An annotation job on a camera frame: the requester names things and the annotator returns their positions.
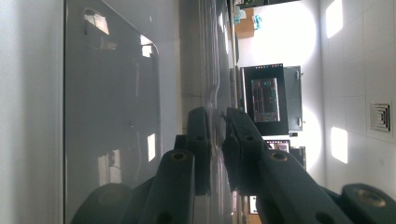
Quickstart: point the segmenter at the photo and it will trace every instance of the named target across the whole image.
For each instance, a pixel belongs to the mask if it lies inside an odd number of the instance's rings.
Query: wall tile
[[[344,61],[363,55],[363,16],[344,26],[343,51]]]
[[[325,99],[332,97],[332,76],[330,71],[330,69],[323,71],[323,96]]]
[[[363,57],[353,59],[344,64],[345,96],[359,96],[365,94],[364,60]]]
[[[346,98],[346,130],[366,135],[366,99],[364,96]]]
[[[368,183],[366,136],[348,133],[347,150],[347,180],[345,184]]]
[[[327,36],[321,38],[321,60],[322,60],[322,69],[326,70],[330,68],[329,60],[330,60],[330,48],[329,48],[329,40]]]
[[[327,38],[327,35],[326,35],[326,29],[327,29],[326,28],[326,16],[322,15],[320,17],[320,46],[322,49],[329,50],[329,39]]]
[[[325,98],[324,101],[324,124],[326,127],[332,127],[332,98]]]
[[[343,32],[339,31],[337,34],[329,39],[329,61],[330,67],[340,66],[343,62]]]
[[[320,0],[320,14],[326,15],[326,10],[333,0]]]
[[[372,51],[364,57],[367,95],[396,93],[395,45]]]
[[[361,0],[344,0],[343,15],[344,24],[349,24],[363,12]]]
[[[341,193],[343,186],[348,181],[347,164],[335,159],[332,156],[330,148],[330,153],[328,154],[328,186],[329,190],[336,193]]]
[[[396,198],[396,145],[367,138],[368,180],[373,187]]]
[[[362,6],[363,11],[369,9],[378,1],[380,1],[380,0],[361,0],[361,6]]]
[[[332,126],[340,129],[346,128],[346,99],[344,97],[332,98]]]
[[[344,81],[344,67],[334,67],[330,72],[331,95],[332,97],[344,97],[345,81]]]
[[[325,135],[324,135],[325,155],[326,155],[325,156],[325,160],[326,160],[326,170],[325,170],[325,172],[326,172],[326,188],[332,189],[331,188],[331,183],[332,183],[332,151],[331,151],[331,149],[332,149],[332,143],[331,143],[332,125],[331,125],[330,114],[329,114],[329,117],[326,117],[325,119],[330,120],[330,122],[329,121],[326,122]]]
[[[363,14],[364,52],[394,42],[393,1],[380,1]]]

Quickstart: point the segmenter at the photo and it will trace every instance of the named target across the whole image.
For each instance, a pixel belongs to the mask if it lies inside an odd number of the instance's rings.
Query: air vent
[[[370,104],[371,129],[390,133],[390,104]]]

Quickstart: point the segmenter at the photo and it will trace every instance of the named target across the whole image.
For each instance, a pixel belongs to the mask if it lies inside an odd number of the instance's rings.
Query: computer monitor
[[[259,132],[289,134],[283,64],[241,68],[244,108]]]

